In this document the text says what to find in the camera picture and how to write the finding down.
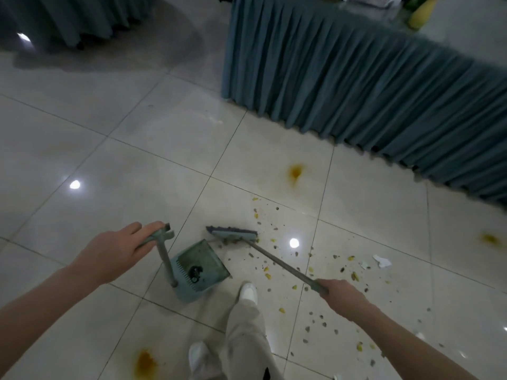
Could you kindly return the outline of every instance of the broom handle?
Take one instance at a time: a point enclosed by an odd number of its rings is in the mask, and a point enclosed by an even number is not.
[[[257,244],[254,244],[250,240],[241,238],[245,243],[250,245],[250,247],[257,249],[259,252],[261,252],[264,256],[270,258],[274,262],[276,262],[278,265],[280,265],[282,268],[285,268],[290,273],[292,273],[294,276],[296,276],[299,280],[301,280],[303,283],[306,283],[310,286],[311,289],[313,289],[315,292],[318,292],[319,294],[329,294],[329,289],[326,287],[321,286],[317,281],[310,279],[308,276],[302,274],[298,270],[292,268],[290,265],[288,265],[286,262],[283,262],[278,257],[273,256],[265,249],[262,249]]]

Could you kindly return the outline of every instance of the yellow object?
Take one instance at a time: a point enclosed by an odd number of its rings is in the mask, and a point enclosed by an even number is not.
[[[419,30],[426,24],[433,13],[436,2],[438,0],[427,0],[409,18],[408,26],[412,29]]]

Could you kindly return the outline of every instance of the white paper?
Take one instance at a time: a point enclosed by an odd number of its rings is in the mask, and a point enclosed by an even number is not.
[[[379,268],[385,268],[385,267],[389,267],[390,265],[392,265],[392,263],[386,258],[377,256],[377,255],[373,255],[373,258],[375,260],[377,260],[377,262],[379,264]]]

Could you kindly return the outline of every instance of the white sneaker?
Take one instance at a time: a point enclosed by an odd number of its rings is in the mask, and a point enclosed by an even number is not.
[[[239,300],[251,300],[257,305],[257,288],[252,283],[245,283],[239,291]]]
[[[201,364],[209,355],[211,355],[211,352],[203,341],[193,343],[189,349],[190,371],[195,373],[199,364]]]

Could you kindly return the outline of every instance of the green dustpan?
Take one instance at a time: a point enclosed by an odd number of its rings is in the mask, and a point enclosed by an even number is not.
[[[205,239],[169,258],[165,241],[173,237],[174,231],[167,223],[164,229],[154,232],[143,244],[152,240],[157,242],[166,278],[182,302],[197,300],[231,275]]]

